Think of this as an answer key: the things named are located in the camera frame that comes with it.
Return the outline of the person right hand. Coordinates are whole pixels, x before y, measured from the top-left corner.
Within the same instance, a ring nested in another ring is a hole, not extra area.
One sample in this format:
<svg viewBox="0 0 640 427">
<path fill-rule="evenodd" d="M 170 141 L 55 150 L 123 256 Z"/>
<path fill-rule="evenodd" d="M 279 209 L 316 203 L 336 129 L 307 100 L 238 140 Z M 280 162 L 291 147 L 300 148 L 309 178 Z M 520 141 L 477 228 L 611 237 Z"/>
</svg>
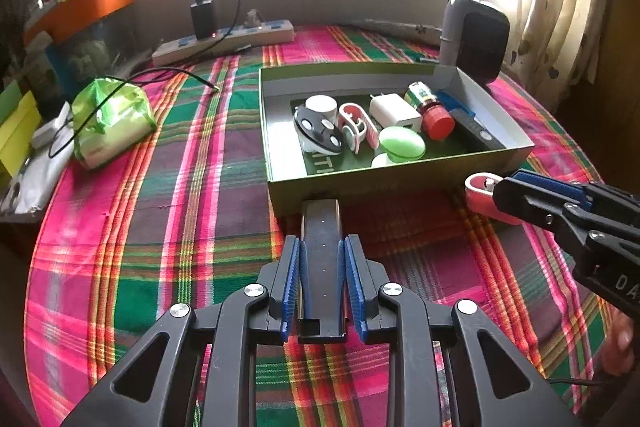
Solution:
<svg viewBox="0 0 640 427">
<path fill-rule="evenodd" d="M 602 347 L 601 362 L 606 373 L 620 376 L 634 366 L 634 321 L 615 310 Z"/>
</svg>

